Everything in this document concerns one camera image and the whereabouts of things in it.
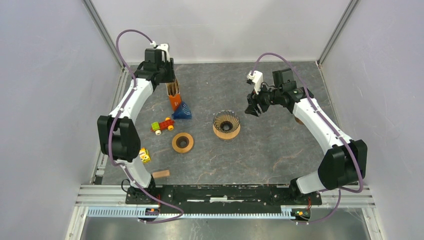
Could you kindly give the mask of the glass dripper with wooden collar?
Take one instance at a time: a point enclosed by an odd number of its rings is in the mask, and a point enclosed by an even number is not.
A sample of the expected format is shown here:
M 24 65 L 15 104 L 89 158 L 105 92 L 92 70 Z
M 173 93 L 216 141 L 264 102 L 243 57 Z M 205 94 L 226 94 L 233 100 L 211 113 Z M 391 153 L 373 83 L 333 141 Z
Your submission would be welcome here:
M 212 121 L 214 134 L 222 141 L 232 141 L 241 131 L 240 118 L 233 110 L 218 112 Z

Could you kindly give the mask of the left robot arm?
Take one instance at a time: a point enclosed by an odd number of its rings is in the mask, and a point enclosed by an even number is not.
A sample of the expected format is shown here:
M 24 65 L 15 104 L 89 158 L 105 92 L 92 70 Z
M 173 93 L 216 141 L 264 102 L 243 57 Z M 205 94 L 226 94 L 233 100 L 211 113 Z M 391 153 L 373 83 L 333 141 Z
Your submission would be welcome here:
M 151 204 L 157 198 L 157 190 L 153 187 L 152 175 L 139 158 L 141 140 L 135 121 L 156 87 L 173 83 L 176 79 L 169 45 L 162 43 L 155 48 L 147 48 L 141 69 L 136 70 L 132 77 L 119 104 L 108 115 L 101 115 L 97 119 L 100 150 L 109 156 L 113 166 L 121 167 L 130 185 L 139 189 L 139 199 Z

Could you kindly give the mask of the orange coffee filter box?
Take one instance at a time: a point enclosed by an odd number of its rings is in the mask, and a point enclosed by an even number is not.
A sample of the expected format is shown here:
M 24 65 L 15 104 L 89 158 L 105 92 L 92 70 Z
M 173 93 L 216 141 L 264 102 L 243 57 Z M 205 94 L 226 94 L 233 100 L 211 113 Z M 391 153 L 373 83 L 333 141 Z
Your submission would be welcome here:
M 175 79 L 174 82 L 166 83 L 166 89 L 171 107 L 173 111 L 176 111 L 182 103 L 179 81 Z

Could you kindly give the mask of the red toy brick car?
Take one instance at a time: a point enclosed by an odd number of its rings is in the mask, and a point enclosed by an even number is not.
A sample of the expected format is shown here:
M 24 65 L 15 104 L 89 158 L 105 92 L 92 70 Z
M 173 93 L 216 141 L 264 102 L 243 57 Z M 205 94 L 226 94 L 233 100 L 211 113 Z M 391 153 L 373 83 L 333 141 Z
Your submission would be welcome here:
M 175 121 L 167 117 L 162 122 L 153 122 L 150 131 L 154 132 L 157 136 L 161 135 L 164 130 L 172 131 L 174 129 Z

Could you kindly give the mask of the yellow green toy block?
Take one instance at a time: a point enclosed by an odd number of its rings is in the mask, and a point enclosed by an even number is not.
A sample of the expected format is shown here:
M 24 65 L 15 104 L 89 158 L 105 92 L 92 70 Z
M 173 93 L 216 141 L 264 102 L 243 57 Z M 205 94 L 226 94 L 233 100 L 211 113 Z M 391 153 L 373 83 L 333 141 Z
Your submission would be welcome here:
M 144 147 L 139 150 L 139 157 L 143 164 L 149 163 L 151 161 L 149 151 Z

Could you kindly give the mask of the wooden rectangular block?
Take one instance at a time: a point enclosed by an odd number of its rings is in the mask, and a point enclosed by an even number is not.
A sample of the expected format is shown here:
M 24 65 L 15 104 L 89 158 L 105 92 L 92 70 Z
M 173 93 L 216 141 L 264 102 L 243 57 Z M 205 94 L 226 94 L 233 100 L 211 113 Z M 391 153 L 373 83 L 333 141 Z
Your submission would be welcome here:
M 152 173 L 152 177 L 155 179 L 160 179 L 160 178 L 167 178 L 171 175 L 170 171 L 167 170 L 162 170 L 162 171 L 156 171 Z

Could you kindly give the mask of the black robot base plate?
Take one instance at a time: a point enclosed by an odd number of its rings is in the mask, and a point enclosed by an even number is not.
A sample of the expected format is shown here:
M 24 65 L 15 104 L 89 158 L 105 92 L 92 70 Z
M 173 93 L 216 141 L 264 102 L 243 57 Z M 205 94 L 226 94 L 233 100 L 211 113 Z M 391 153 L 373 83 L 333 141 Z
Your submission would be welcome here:
M 128 205 L 147 205 L 158 214 L 277 214 L 282 206 L 319 206 L 318 192 L 293 193 L 288 185 L 278 184 L 164 184 L 148 192 L 130 186 Z

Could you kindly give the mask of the blue plastic dripper cone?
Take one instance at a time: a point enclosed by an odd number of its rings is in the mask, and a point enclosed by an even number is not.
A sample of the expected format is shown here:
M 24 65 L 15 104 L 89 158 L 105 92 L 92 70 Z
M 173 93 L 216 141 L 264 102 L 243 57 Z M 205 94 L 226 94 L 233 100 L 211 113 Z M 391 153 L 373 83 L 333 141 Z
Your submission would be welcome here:
M 192 113 L 187 103 L 182 101 L 180 105 L 177 107 L 177 109 L 173 112 L 171 117 L 173 120 L 177 120 L 177 119 L 187 120 L 187 119 L 192 119 Z

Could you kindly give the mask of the brown filters in box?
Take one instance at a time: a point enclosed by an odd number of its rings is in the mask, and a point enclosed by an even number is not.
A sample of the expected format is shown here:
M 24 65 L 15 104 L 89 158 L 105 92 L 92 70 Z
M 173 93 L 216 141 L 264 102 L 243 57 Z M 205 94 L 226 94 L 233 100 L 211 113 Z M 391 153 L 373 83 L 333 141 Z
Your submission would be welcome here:
M 179 82 L 177 79 L 174 80 L 174 82 L 169 82 L 166 83 L 166 89 L 167 89 L 167 94 L 169 96 L 176 96 L 180 93 L 180 87 L 179 87 Z

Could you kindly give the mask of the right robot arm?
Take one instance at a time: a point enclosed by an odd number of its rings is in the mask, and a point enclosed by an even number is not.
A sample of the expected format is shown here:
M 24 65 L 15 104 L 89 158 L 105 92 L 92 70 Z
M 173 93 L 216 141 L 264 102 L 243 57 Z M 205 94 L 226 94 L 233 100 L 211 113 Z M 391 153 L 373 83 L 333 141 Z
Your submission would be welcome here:
M 309 194 L 321 190 L 342 189 L 359 183 L 357 192 L 364 187 L 368 147 L 363 140 L 353 140 L 345 134 L 321 109 L 306 87 L 298 87 L 291 69 L 272 73 L 274 85 L 268 86 L 263 73 L 257 70 L 247 74 L 246 82 L 253 86 L 247 95 L 246 114 L 260 116 L 271 105 L 280 105 L 305 125 L 321 147 L 324 157 L 317 170 L 291 180 L 289 199 L 302 204 Z

